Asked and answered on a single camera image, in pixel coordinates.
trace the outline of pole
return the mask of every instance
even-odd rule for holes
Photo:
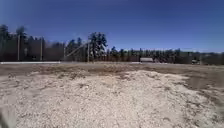
[[[40,40],[40,61],[43,60],[43,41],[42,41],[42,37],[41,37],[41,40]]]
[[[18,56],[17,56],[17,59],[19,61],[19,57],[20,57],[20,35],[18,36]]]
[[[89,43],[87,44],[88,45],[88,50],[87,50],[87,62],[89,62]]]

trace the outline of treeline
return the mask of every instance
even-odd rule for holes
[[[0,61],[123,61],[137,62],[150,57],[154,62],[224,65],[224,53],[200,53],[176,50],[107,49],[106,35],[94,32],[88,41],[48,42],[43,37],[29,36],[24,27],[9,33],[0,26]]]

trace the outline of dirt ground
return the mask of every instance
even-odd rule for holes
[[[0,123],[19,128],[222,128],[224,67],[0,65],[0,99]]]

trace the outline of blue sky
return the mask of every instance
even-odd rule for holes
[[[118,49],[224,52],[223,0],[0,0],[0,24],[50,41],[103,32]]]

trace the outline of sandy soil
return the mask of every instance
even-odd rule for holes
[[[118,75],[0,76],[0,108],[11,127],[223,128],[216,106],[185,87],[187,77],[153,71]]]

